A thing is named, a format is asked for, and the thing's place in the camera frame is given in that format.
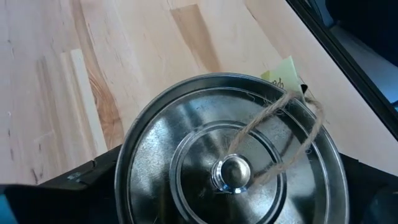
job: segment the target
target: metal knob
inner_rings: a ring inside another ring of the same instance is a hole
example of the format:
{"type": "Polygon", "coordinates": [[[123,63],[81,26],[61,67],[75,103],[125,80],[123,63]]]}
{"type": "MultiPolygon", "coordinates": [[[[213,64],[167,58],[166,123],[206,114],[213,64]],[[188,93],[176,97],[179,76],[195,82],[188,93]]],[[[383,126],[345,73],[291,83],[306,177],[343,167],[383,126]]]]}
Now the metal knob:
{"type": "Polygon", "coordinates": [[[252,181],[250,163],[239,154],[228,155],[213,165],[211,180],[222,192],[229,194],[245,192],[252,181]]]}

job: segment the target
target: wooden table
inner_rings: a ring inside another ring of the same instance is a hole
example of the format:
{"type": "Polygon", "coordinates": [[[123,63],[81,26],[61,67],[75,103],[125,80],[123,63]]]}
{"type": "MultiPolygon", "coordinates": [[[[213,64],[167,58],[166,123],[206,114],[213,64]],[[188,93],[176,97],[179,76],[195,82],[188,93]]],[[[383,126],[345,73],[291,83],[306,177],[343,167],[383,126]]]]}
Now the wooden table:
{"type": "Polygon", "coordinates": [[[289,55],[340,152],[398,175],[398,142],[283,0],[0,0],[0,182],[39,184],[121,144],[176,82],[289,55]]]}

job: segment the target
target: metal tin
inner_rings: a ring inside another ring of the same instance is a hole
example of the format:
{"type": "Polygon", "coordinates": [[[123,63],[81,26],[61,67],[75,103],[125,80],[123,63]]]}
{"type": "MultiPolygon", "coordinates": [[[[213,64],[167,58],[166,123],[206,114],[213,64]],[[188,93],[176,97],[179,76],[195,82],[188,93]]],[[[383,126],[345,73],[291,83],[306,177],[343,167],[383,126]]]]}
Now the metal tin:
{"type": "Polygon", "coordinates": [[[119,155],[121,223],[348,223],[345,173],[325,129],[289,170],[252,184],[293,156],[310,132],[315,117],[299,100],[225,156],[236,133],[282,94],[232,73],[195,77],[160,94],[135,120],[119,155]]]}

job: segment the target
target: tag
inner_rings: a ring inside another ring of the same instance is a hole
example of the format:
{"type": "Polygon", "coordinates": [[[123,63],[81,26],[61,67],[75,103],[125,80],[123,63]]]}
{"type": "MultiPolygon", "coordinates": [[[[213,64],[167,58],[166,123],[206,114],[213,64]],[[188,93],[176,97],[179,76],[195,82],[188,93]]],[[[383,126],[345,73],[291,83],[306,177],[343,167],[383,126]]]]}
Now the tag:
{"type": "Polygon", "coordinates": [[[304,100],[304,94],[301,87],[302,81],[297,75],[292,56],[283,59],[276,69],[264,72],[261,75],[261,78],[283,88],[284,90],[300,92],[302,94],[302,100],[304,100]]]}

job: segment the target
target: twine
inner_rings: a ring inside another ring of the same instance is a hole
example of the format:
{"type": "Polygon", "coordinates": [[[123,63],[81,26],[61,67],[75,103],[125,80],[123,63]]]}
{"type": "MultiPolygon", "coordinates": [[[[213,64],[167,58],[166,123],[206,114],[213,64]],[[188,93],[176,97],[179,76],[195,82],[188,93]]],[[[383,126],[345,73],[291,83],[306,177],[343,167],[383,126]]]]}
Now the twine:
{"type": "MultiPolygon", "coordinates": [[[[275,103],[264,108],[252,121],[250,121],[250,123],[246,127],[240,130],[240,132],[235,136],[235,138],[232,140],[231,144],[229,145],[228,154],[236,153],[239,144],[253,128],[255,128],[266,118],[273,116],[277,110],[284,108],[289,103],[290,100],[299,97],[300,93],[297,93],[295,91],[287,91],[275,103]]],[[[305,97],[305,102],[313,105],[316,108],[315,116],[317,118],[315,120],[315,124],[313,125],[310,134],[303,142],[303,144],[298,148],[297,152],[294,154],[294,156],[291,159],[289,159],[287,162],[274,164],[266,172],[262,172],[257,178],[255,178],[253,184],[266,184],[268,183],[268,181],[276,177],[278,174],[287,170],[295,161],[297,161],[301,156],[305,154],[305,151],[310,147],[312,142],[317,137],[322,127],[323,121],[325,120],[323,106],[317,100],[309,97],[305,97]]]]}

